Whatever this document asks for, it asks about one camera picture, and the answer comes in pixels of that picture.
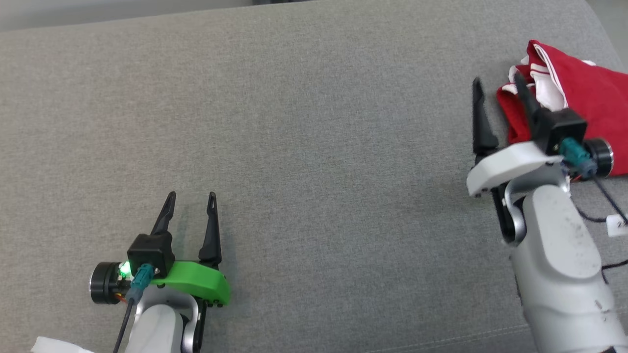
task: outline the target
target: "black cable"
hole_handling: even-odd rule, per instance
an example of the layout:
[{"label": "black cable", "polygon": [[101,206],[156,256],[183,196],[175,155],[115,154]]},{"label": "black cable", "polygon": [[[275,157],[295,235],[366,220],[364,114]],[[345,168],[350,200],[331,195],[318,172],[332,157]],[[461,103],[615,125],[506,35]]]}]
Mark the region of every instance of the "black cable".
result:
[{"label": "black cable", "polygon": [[580,214],[580,217],[588,220],[589,222],[594,222],[594,223],[605,223],[606,222],[606,218],[591,217],[588,214],[586,214],[582,209],[580,209],[578,206],[576,206],[576,209],[578,210],[578,213]]},{"label": "black cable", "polygon": [[126,305],[126,313],[124,313],[124,319],[122,320],[122,327],[120,328],[120,333],[118,334],[118,338],[116,340],[116,345],[114,346],[114,352],[117,353],[120,349],[120,344],[122,343],[122,338],[124,337],[124,331],[126,330],[126,325],[129,323],[129,317],[131,316],[131,310],[133,309],[133,298],[129,299],[129,302]]},{"label": "black cable", "polygon": [[614,263],[614,264],[608,264],[608,265],[602,266],[602,278],[604,279],[604,283],[606,283],[606,284],[609,283],[609,281],[606,279],[606,275],[604,275],[604,270],[605,269],[621,267],[621,266],[625,266],[627,264],[628,264],[628,260],[623,260],[620,263]]},{"label": "black cable", "polygon": [[616,267],[625,266],[627,264],[628,264],[628,260],[623,260],[620,263],[604,265],[604,266],[602,266],[602,271],[605,270],[605,269],[609,269],[609,268],[616,268]]},{"label": "black cable", "polygon": [[613,198],[610,196],[609,192],[606,190],[604,185],[602,185],[602,182],[600,181],[600,179],[595,175],[592,176],[591,179],[593,179],[593,181],[597,184],[597,187],[600,189],[602,194],[604,194],[604,197],[606,197],[606,199],[610,202],[610,205],[613,206],[615,211],[617,211],[619,216],[622,217],[622,219],[624,220],[624,222],[626,222],[626,224],[628,224],[628,217],[626,217],[626,214],[624,213],[624,211],[622,211],[622,209],[620,209],[619,206],[615,203],[615,200],[613,200]]}]

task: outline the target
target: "teal connector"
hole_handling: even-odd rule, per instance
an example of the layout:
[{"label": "teal connector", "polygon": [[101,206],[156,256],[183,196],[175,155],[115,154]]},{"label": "teal connector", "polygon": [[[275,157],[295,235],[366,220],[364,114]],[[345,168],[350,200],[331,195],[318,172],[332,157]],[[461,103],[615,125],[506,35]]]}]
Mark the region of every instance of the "teal connector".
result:
[{"label": "teal connector", "polygon": [[144,290],[151,284],[155,276],[154,271],[154,267],[150,264],[142,264],[142,266],[138,268],[138,272],[131,282],[131,289],[126,293],[126,300],[129,303],[139,303]]},{"label": "teal connector", "polygon": [[559,153],[569,164],[576,167],[584,179],[589,179],[597,173],[597,164],[591,159],[589,152],[573,138],[565,138],[560,143]]}]

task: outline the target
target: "red towel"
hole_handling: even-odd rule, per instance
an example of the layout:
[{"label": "red towel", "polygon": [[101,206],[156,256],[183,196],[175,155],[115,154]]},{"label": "red towel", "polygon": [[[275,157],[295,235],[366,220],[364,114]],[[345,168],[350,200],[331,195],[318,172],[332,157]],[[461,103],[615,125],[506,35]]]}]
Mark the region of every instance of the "red towel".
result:
[{"label": "red towel", "polygon": [[530,131],[514,85],[520,71],[542,106],[571,108],[588,122],[585,139],[604,138],[613,149],[611,175],[628,173],[628,75],[571,57],[531,40],[528,56],[509,73],[510,84],[497,90],[497,100],[510,122],[510,143],[530,140]]}]

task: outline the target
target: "green led light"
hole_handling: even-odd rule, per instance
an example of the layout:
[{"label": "green led light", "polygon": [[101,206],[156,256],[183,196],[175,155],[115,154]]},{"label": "green led light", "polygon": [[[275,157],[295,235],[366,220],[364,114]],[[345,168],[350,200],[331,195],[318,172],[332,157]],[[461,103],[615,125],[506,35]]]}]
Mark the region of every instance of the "green led light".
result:
[{"label": "green led light", "polygon": [[118,272],[120,272],[120,275],[122,277],[130,277],[131,275],[131,264],[129,263],[129,261],[126,261],[125,263],[122,263],[122,266],[120,266],[120,269],[118,269]]}]

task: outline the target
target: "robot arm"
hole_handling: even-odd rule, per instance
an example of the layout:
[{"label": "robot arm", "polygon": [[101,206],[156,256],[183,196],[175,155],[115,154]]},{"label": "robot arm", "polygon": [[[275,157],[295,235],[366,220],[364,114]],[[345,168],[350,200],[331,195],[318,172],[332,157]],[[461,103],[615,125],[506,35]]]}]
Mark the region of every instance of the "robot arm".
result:
[{"label": "robot arm", "polygon": [[[222,254],[216,195],[213,192],[209,195],[207,230],[199,262],[175,261],[172,235],[168,232],[175,199],[176,194],[171,192],[151,234],[140,234],[131,244],[127,252],[129,261],[100,263],[90,280],[90,294],[95,303],[116,304],[129,297],[138,299],[126,353],[199,353],[207,307],[220,308],[229,303],[229,285],[218,270]],[[138,293],[132,288],[133,283],[147,264],[154,269],[154,278],[151,276],[150,285]],[[129,299],[128,313],[133,304]],[[121,334],[127,320],[125,317]]]},{"label": "robot arm", "polygon": [[492,193],[502,235],[513,246],[511,261],[521,305],[539,353],[628,352],[612,292],[602,276],[600,254],[571,201],[565,157],[558,154],[565,139],[583,142],[586,122],[571,111],[555,114],[536,101],[526,103],[531,98],[522,86],[533,140],[498,151],[481,106],[482,87],[477,79],[474,82],[477,159],[467,177],[468,192],[476,197]]}]

